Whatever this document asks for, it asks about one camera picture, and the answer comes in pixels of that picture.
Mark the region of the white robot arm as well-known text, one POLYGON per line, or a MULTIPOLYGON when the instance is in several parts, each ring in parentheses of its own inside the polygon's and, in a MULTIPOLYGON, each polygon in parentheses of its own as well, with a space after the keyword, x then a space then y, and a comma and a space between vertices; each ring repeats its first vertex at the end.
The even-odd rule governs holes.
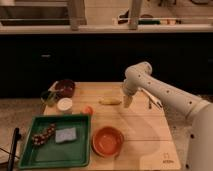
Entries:
POLYGON ((139 89, 145 89, 192 121, 186 171, 213 171, 213 103, 151 76, 152 66, 140 62, 125 70, 122 84, 124 106, 128 108, 139 89))

